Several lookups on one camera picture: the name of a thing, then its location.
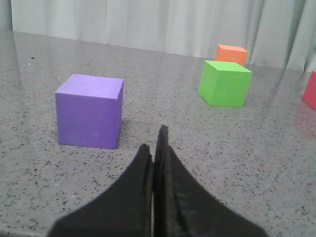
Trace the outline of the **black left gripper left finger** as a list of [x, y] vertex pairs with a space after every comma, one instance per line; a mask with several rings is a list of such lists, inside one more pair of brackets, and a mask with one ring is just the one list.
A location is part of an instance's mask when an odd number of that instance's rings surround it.
[[153, 161], [141, 145], [126, 171], [98, 198], [56, 221], [50, 237], [149, 237]]

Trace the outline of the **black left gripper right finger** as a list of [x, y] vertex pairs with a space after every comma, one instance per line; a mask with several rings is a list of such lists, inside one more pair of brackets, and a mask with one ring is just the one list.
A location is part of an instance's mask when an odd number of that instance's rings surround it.
[[168, 144], [168, 128], [158, 134], [154, 165], [156, 237], [265, 237], [258, 225], [209, 194]]

